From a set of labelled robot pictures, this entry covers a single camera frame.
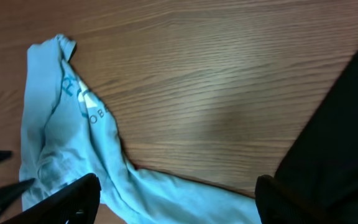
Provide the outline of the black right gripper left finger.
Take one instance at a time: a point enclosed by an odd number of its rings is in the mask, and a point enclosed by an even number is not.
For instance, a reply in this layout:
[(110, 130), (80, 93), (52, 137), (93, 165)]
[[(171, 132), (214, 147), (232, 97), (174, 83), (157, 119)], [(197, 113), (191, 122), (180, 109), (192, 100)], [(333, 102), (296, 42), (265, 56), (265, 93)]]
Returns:
[(3, 224), (93, 224), (100, 196), (99, 179), (89, 173)]

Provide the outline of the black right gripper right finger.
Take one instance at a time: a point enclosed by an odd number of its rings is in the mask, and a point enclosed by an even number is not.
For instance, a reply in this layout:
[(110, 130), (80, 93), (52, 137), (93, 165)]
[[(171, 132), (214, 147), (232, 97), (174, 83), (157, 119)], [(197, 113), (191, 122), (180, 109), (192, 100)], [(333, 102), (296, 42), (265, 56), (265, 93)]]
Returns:
[(270, 175), (258, 177), (255, 203), (262, 224), (330, 224), (337, 220), (287, 190)]

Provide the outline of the light blue t-shirt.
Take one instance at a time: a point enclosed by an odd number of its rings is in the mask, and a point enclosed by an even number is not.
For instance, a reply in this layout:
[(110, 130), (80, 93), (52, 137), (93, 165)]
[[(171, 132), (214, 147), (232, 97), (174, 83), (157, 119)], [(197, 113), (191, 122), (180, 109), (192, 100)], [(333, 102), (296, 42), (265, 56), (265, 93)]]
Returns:
[(20, 180), (29, 209), (86, 174), (101, 203), (127, 223), (259, 223), (254, 199), (161, 172), (136, 169), (116, 121), (70, 66), (75, 42), (58, 34), (27, 51)]

